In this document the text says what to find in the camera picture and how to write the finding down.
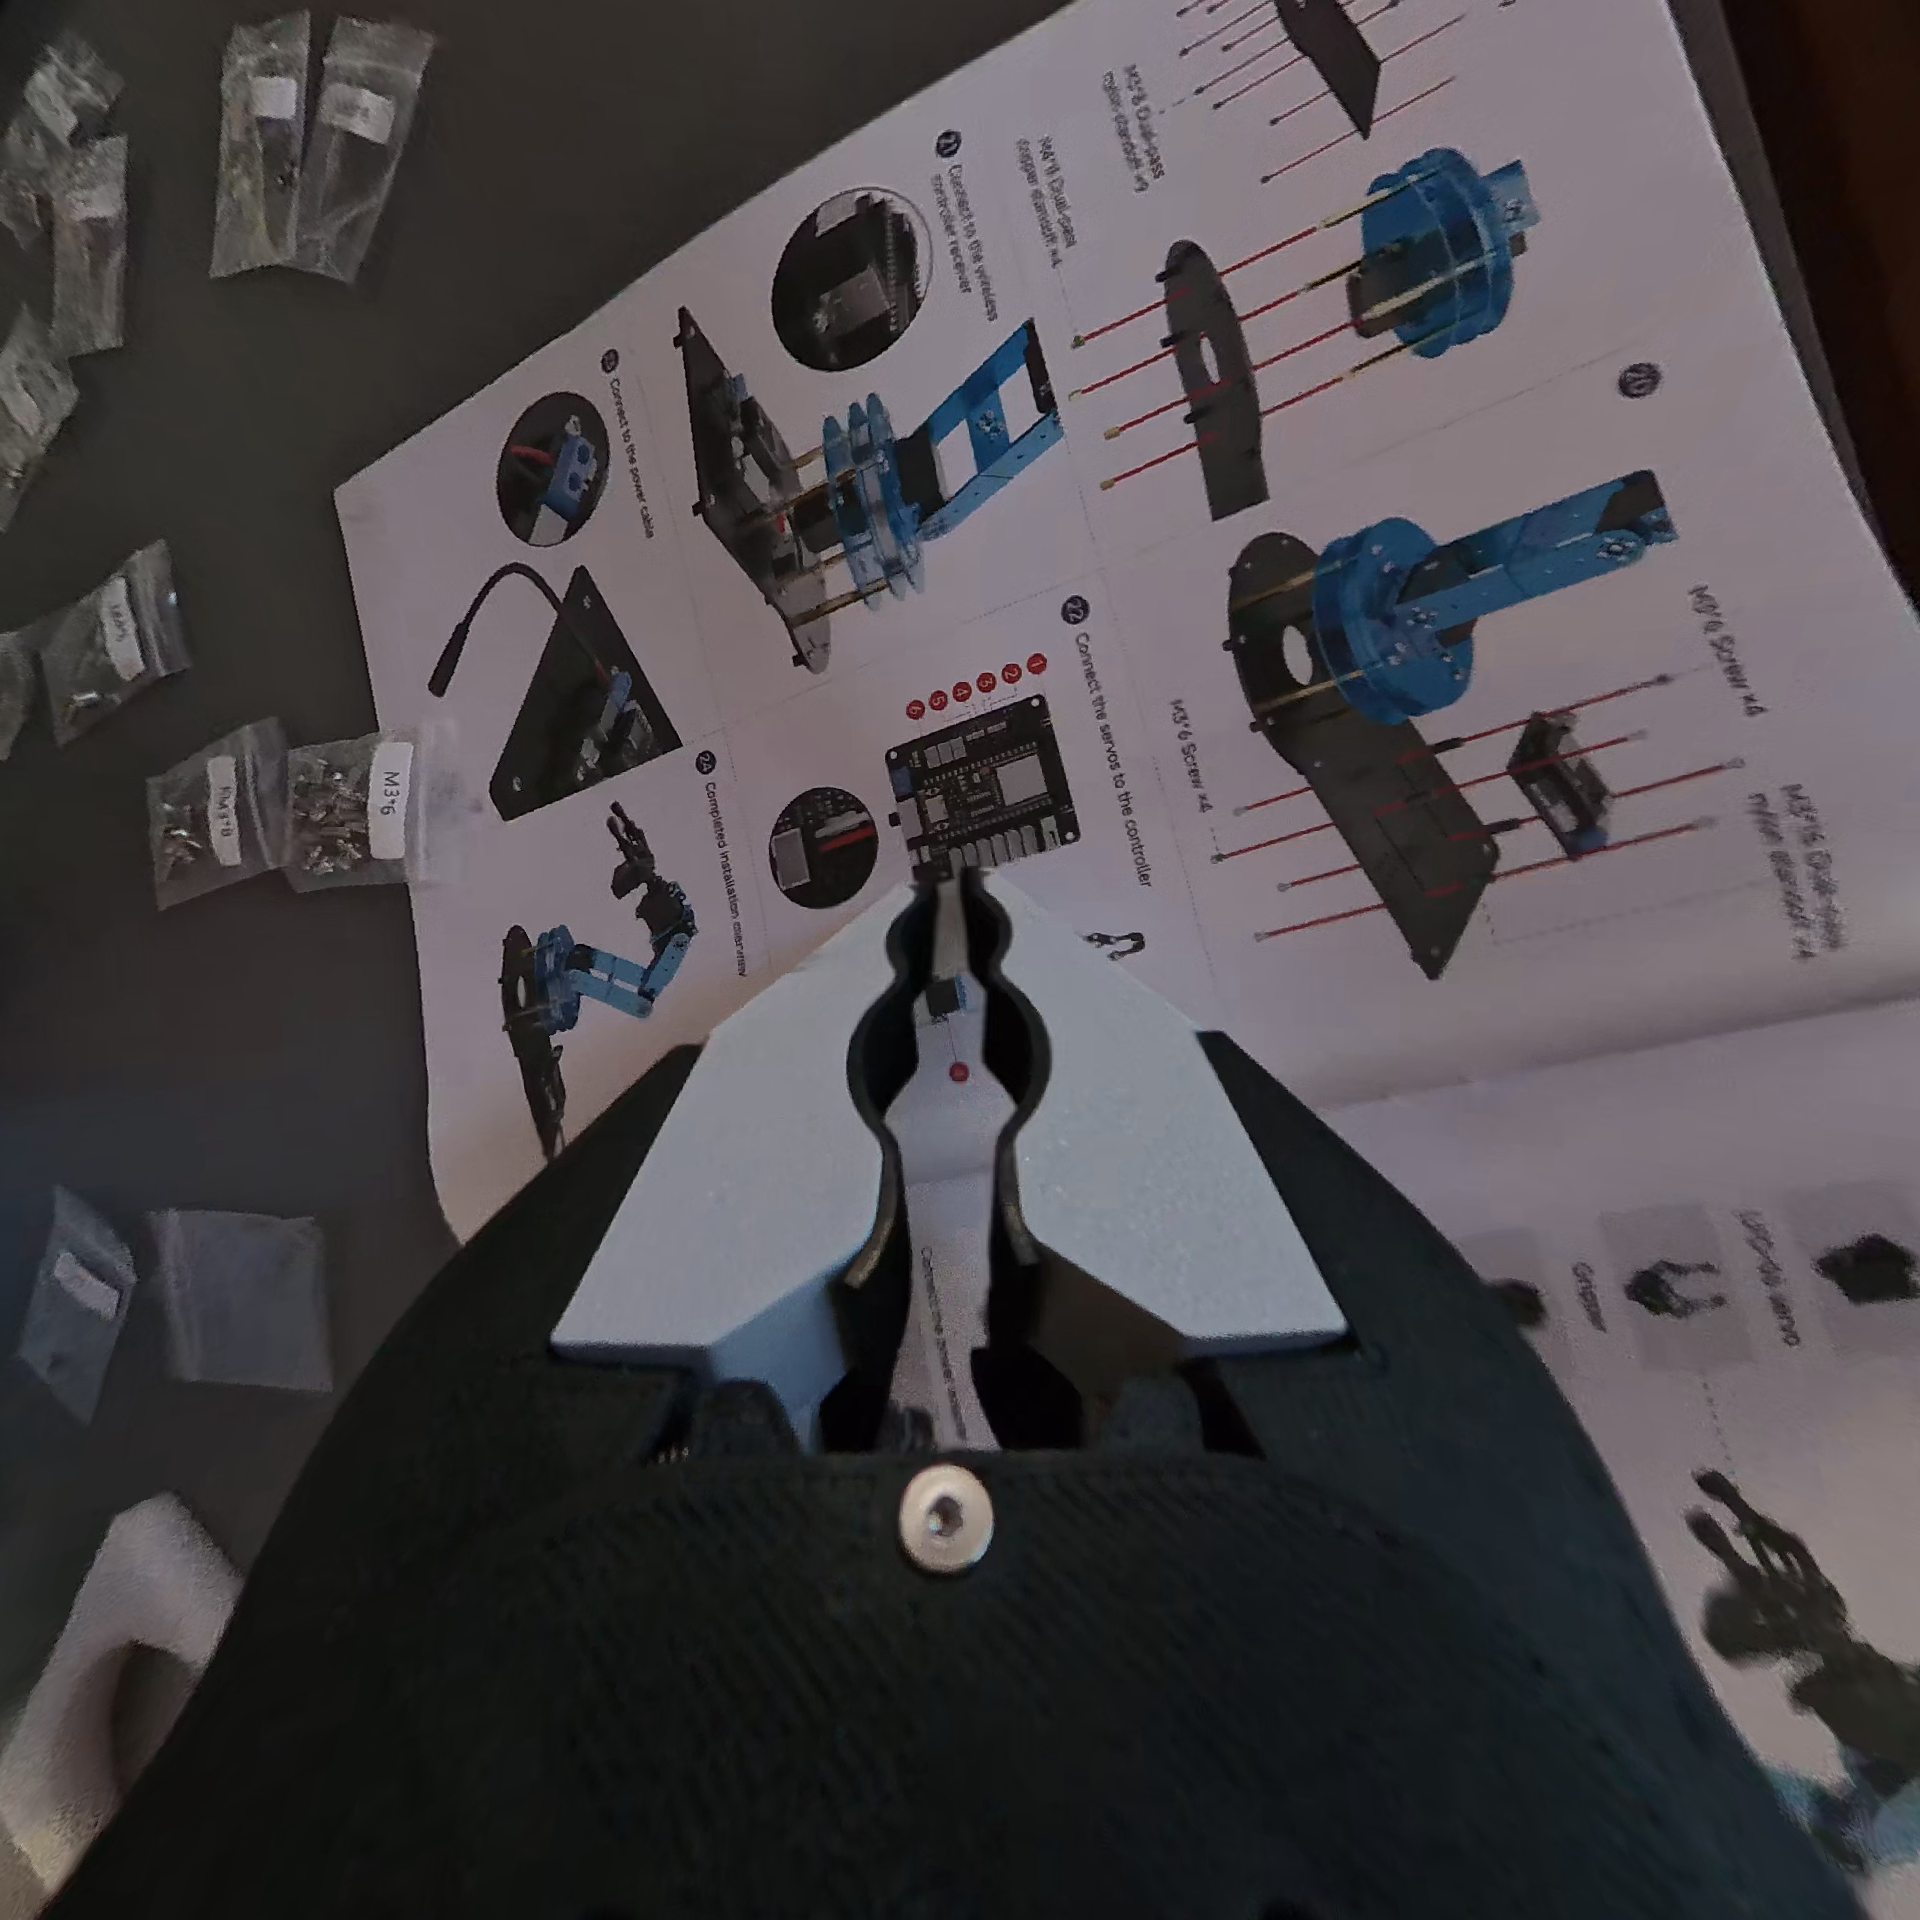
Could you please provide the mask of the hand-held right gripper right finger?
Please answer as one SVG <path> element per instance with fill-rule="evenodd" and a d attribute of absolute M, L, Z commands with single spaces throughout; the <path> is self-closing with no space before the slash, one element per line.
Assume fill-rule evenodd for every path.
<path fill-rule="evenodd" d="M 962 879 L 961 905 L 1012 1103 L 970 1357 L 994 1444 L 1080 1449 L 1131 1384 L 1341 1344 L 1210 1034 L 1008 877 Z"/>

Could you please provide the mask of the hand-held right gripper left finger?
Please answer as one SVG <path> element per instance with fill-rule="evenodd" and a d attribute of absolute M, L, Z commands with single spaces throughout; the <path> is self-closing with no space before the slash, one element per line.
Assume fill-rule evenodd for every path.
<path fill-rule="evenodd" d="M 816 1449 L 888 1438 L 913 1290 L 889 1108 L 921 1063 L 936 900 L 893 888 L 713 1029 L 555 1354 L 766 1384 Z"/>

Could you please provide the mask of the instruction manual booklet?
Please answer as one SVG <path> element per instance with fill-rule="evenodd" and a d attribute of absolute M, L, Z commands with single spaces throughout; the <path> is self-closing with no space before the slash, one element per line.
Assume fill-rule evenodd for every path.
<path fill-rule="evenodd" d="M 1513 1301 L 1916 1916 L 1916 606 L 1691 5 L 1073 5 L 338 492 L 468 1237 L 941 857 Z"/>

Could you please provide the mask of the dark desk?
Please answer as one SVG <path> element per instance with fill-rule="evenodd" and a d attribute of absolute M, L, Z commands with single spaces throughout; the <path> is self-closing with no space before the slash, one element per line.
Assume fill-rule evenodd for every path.
<path fill-rule="evenodd" d="M 1067 6 L 386 5 L 436 46 L 363 294 L 205 274 L 235 5 L 88 21 L 128 74 L 136 338 L 4 537 L 4 629 L 163 540 L 189 666 L 4 773 L 4 1287 L 49 1184 L 309 1216 L 331 1389 L 49 1916 L 1862 1916 L 1513 1301 L 1225 1029 L 1348 1336 L 994 1444 L 970 1357 L 1012 1103 L 961 881 L 1008 861 L 893 887 L 937 921 L 874 1452 L 805 1444 L 764 1383 L 553 1352 L 716 1025 L 462 1237 L 425 885 L 156 905 L 152 776 L 259 717 L 418 727 L 378 716 L 350 480 Z"/>

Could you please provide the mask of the clear labelled screw bag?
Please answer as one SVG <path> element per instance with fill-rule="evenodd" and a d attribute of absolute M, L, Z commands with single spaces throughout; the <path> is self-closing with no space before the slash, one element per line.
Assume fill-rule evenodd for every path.
<path fill-rule="evenodd" d="M 451 721 L 378 728 L 286 757 L 281 871 L 302 894 L 462 876 L 473 826 Z"/>

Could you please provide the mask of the white foam square with hole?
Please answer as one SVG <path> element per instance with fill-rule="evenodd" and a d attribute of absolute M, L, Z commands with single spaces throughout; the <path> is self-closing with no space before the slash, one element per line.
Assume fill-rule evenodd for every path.
<path fill-rule="evenodd" d="M 176 1494 L 109 1520 L 24 1703 L 4 1717 L 4 1916 L 43 1916 L 157 1758 L 242 1577 Z"/>

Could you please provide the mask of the scattered group of screw bags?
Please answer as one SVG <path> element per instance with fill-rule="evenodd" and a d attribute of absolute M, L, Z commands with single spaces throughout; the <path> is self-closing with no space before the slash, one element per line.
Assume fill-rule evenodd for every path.
<path fill-rule="evenodd" d="M 209 274 L 314 271 L 350 280 L 398 166 L 435 53 L 430 31 L 342 15 L 309 73 L 306 10 L 241 22 L 224 47 Z M 4 526 L 74 416 L 83 357 L 128 338 L 128 137 L 124 82 L 76 34 L 51 40 L 4 124 L 4 226 L 51 232 L 53 316 L 4 329 Z M 4 630 L 4 751 L 43 689 L 67 745 L 188 666 L 174 553 L 154 540 L 58 612 Z M 275 717 L 211 740 L 144 783 L 157 908 L 283 876 L 286 757 Z M 54 1189 L 18 1357 L 89 1424 L 132 1304 L 149 1290 L 171 1376 L 296 1393 L 331 1389 L 325 1239 L 309 1216 L 164 1208 L 149 1273 L 116 1228 Z"/>

